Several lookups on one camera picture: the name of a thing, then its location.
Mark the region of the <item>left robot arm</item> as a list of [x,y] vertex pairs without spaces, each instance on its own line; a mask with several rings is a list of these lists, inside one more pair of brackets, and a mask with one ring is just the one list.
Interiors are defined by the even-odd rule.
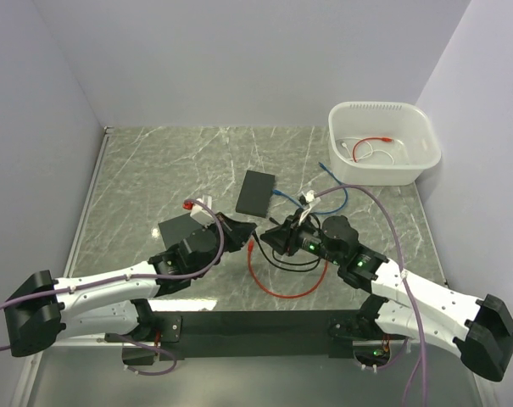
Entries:
[[256,229],[253,222],[222,213],[208,226],[190,215],[159,224],[165,250],[125,269],[93,276],[58,278],[33,273],[8,298],[4,310],[14,357],[39,353],[57,340],[98,333],[150,338],[158,325],[148,300],[179,292],[241,250]]

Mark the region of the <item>black box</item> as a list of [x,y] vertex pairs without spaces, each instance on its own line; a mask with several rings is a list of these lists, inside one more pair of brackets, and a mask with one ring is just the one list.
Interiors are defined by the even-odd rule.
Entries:
[[179,243],[200,227],[189,214],[180,215],[159,223],[159,232],[166,249]]

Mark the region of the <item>black network switch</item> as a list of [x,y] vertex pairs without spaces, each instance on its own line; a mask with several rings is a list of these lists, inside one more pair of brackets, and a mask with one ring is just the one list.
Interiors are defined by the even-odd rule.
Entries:
[[247,170],[238,195],[236,212],[265,218],[275,184],[276,177],[274,175]]

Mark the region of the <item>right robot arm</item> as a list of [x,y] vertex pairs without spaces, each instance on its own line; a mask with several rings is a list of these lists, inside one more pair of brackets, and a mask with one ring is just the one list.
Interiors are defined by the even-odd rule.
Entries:
[[473,373],[500,382],[513,356],[513,318],[505,302],[456,292],[402,269],[359,241],[346,217],[321,226],[289,216],[260,236],[278,254],[299,250],[337,265],[338,276],[369,293],[358,328],[368,338],[383,332],[417,339],[449,351]]

